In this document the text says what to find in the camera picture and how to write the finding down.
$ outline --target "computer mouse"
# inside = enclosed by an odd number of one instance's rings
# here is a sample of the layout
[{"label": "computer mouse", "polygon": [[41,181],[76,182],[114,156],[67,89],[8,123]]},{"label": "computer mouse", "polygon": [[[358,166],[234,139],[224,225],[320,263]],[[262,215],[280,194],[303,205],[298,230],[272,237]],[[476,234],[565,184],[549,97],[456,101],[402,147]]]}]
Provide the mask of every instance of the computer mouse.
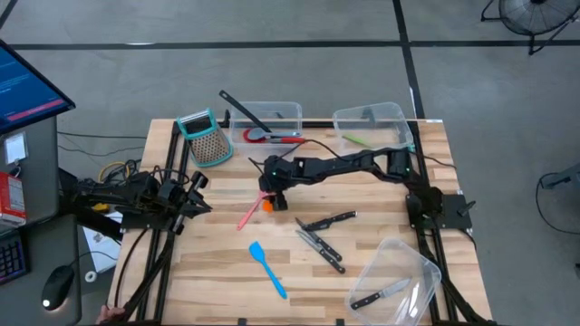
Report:
[{"label": "computer mouse", "polygon": [[69,265],[58,266],[48,276],[43,288],[42,304],[53,311],[63,304],[73,284],[74,270]]}]

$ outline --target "red handle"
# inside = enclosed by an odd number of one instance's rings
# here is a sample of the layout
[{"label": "red handle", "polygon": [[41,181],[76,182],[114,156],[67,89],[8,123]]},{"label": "red handle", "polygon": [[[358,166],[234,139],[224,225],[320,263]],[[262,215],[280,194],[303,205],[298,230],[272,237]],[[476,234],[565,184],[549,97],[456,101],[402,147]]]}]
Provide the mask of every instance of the red handle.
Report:
[{"label": "red handle", "polygon": [[275,138],[275,139],[269,139],[268,140],[269,143],[273,143],[273,144],[301,144],[303,142],[305,142],[305,139],[300,138],[300,137],[282,137],[282,138]]}]

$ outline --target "wooden table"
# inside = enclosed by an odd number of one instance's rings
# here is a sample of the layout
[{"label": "wooden table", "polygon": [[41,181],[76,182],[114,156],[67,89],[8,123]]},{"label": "wooden table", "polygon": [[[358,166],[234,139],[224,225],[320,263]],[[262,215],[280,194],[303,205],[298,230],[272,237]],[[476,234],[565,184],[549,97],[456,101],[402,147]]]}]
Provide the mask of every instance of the wooden table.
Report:
[{"label": "wooden table", "polygon": [[[153,120],[143,153],[141,170],[164,166],[168,154],[173,120]],[[427,156],[452,163],[449,143],[441,121],[419,120],[420,139]],[[305,129],[304,136],[337,148],[332,129]],[[179,166],[182,146],[179,138],[174,168]],[[297,155],[330,158],[332,155],[314,143],[303,145]],[[455,171],[427,160],[430,182],[444,193],[456,193],[459,183]],[[198,169],[191,158],[188,174]],[[202,190],[213,206],[210,214],[186,222],[178,237],[171,261],[171,273],[163,324],[325,324],[336,319],[360,324],[344,307],[344,297],[362,268],[385,237],[398,238],[417,248],[409,226],[403,185],[381,182],[367,173],[331,177],[314,186],[298,186],[285,192],[289,210],[268,214],[254,213],[241,231],[236,226],[256,200],[258,171],[250,162],[235,155],[213,168],[200,168],[209,177]],[[342,256],[345,274],[338,274],[317,252],[295,233],[295,217],[310,223],[332,214],[357,210],[356,218],[333,224],[318,234]],[[140,231],[123,237],[117,266],[122,266]],[[150,245],[148,232],[137,245],[121,287],[121,304],[139,285]],[[465,299],[485,318],[491,318],[479,271],[478,258],[470,240],[459,231],[441,232],[449,274]],[[288,293],[283,300],[263,267],[248,252],[259,241],[266,259]],[[113,302],[120,267],[115,271],[109,302]],[[157,284],[151,287],[148,316],[152,317]],[[441,318],[447,319],[442,291],[438,291]],[[429,310],[421,324],[430,324]]]}]

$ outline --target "orange object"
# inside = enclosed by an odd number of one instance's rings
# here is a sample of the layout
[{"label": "orange object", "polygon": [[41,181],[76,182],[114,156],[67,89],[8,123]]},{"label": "orange object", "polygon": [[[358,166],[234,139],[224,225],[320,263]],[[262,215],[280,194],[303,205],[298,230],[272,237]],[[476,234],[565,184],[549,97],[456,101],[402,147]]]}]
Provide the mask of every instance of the orange object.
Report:
[{"label": "orange object", "polygon": [[269,200],[264,198],[264,204],[262,204],[262,209],[264,209],[268,213],[274,212],[274,208],[272,207],[272,203]]}]

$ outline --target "white label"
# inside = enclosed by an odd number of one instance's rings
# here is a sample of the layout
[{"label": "white label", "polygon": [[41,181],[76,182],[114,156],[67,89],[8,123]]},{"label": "white label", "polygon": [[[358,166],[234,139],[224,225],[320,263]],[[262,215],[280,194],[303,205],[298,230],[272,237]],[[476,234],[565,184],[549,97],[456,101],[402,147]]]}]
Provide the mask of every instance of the white label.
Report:
[{"label": "white label", "polygon": [[6,164],[14,163],[17,159],[26,158],[26,145],[24,144],[24,133],[20,132],[4,141],[6,150]]},{"label": "white label", "polygon": [[10,209],[24,212],[24,193],[21,181],[8,178],[8,195],[10,196]]}]

